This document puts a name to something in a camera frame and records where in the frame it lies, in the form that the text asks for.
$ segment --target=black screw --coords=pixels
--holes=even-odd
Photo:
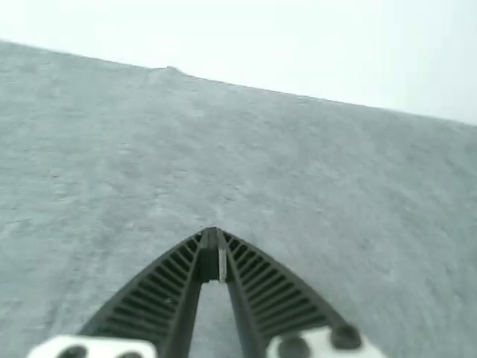
[[[82,345],[73,345],[60,353],[58,358],[84,358],[88,350]]]
[[[142,358],[142,355],[136,352],[127,352],[122,354],[118,358]]]
[[[332,329],[331,342],[337,349],[352,350],[361,347],[361,336],[356,327],[341,324]]]
[[[283,337],[278,347],[280,358],[308,358],[310,353],[305,340],[296,334]]]

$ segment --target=gray carpet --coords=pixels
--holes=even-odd
[[[475,357],[477,127],[0,43],[0,355],[216,225],[391,357]],[[190,357],[239,358],[207,287]]]

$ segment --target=white background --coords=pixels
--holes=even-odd
[[[0,0],[0,38],[477,124],[477,1]]]

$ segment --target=white wall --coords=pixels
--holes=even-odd
[[[0,38],[477,124],[477,1],[233,3],[0,0]]]

